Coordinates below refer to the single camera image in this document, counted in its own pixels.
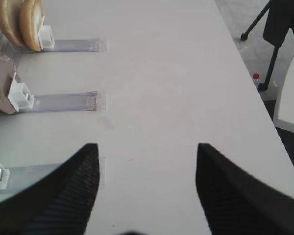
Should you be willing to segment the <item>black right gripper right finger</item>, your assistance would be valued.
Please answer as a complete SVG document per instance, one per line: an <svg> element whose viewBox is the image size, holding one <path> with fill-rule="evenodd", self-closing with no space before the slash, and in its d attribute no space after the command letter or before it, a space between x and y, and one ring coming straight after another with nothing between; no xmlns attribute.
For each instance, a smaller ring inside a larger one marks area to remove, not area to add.
<svg viewBox="0 0 294 235"><path fill-rule="evenodd" d="M294 235L294 198L256 179L208 143L198 145L196 190L214 235Z"/></svg>

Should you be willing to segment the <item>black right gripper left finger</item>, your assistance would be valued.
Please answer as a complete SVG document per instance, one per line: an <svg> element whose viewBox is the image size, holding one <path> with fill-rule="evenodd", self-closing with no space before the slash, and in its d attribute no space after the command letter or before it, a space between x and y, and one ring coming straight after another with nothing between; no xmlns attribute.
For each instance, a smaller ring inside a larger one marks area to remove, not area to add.
<svg viewBox="0 0 294 235"><path fill-rule="evenodd" d="M98 187L98 145L88 143L49 175L0 202L0 235L82 235Z"/></svg>

